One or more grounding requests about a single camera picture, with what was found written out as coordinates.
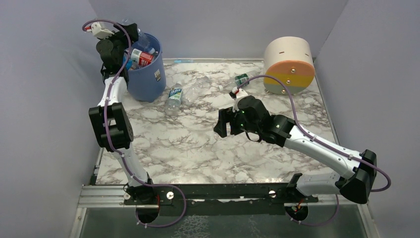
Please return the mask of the red label clear bottle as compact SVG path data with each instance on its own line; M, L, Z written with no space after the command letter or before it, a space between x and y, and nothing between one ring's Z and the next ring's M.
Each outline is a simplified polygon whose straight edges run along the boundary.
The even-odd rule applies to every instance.
M138 69L151 64L155 60L156 56L139 49L132 49L129 58L129 61L131 62L130 67Z

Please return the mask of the clear bottle red cap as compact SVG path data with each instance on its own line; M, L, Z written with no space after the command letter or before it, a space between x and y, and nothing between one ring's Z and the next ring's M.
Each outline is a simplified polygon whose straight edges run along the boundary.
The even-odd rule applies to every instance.
M185 105L192 105L203 92L205 92L210 86L210 76L206 75L197 78L196 82L190 86L183 96L183 102Z

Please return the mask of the dark green label bottle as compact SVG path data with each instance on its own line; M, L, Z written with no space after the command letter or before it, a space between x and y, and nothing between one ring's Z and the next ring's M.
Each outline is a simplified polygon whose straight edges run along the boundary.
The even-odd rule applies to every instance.
M240 86L244 83L244 87L249 85L249 82L245 83L250 78L259 75L260 73L258 71L252 70L243 74L238 74L236 76L233 76L229 78L226 82L222 83L221 85L218 85L219 91L228 90L230 91L233 87Z

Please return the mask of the blue green label bottle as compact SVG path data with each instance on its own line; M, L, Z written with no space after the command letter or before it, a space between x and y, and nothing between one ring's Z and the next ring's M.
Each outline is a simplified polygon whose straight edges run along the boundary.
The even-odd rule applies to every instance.
M171 88L165 104L165 113L168 116L175 116L178 114L181 106L182 94L182 83L181 81L177 81L175 85Z

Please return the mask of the Ganten small water bottle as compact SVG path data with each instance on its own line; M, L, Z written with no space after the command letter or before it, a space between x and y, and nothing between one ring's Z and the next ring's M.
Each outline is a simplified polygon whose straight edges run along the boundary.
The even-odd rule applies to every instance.
M133 23L134 21L130 18L125 18L120 21L121 25L130 25ZM147 52L152 55L155 52L155 49L151 46L147 35L139 27L137 27L137 32L138 32L137 43L139 45L139 49L143 52Z

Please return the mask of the blue label clear bottle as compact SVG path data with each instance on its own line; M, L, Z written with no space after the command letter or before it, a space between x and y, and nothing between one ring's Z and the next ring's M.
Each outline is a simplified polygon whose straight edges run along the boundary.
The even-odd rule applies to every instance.
M127 61L127 64L125 65L125 67L128 71L139 69L138 58L136 56L129 56L128 54L125 54L123 56L123 62L126 62L126 61Z

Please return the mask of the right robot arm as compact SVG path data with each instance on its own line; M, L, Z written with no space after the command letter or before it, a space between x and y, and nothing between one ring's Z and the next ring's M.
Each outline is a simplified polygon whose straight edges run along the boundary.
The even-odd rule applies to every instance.
M224 138L241 133L258 135L264 141L303 153L333 171L329 174L300 175L293 187L302 196L340 194L346 199L366 204L377 172L377 155L366 149L358 152L341 147L322 137L301 131L297 123L284 115L271 115L263 102L246 96L235 105L221 109L214 132Z

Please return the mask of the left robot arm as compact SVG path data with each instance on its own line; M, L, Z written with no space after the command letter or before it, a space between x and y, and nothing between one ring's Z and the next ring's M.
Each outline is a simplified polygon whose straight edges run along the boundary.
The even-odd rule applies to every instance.
M105 22L105 19L94 19L83 25L85 32L99 40L96 50L103 62L101 75L105 85L98 105L89 108L89 118L98 145L113 154L127 176L124 189L128 198L150 202L156 196L153 181L134 151L133 129L121 101L129 82L126 65L132 44L138 39L137 25L121 25L109 20L117 29L111 31L104 26Z

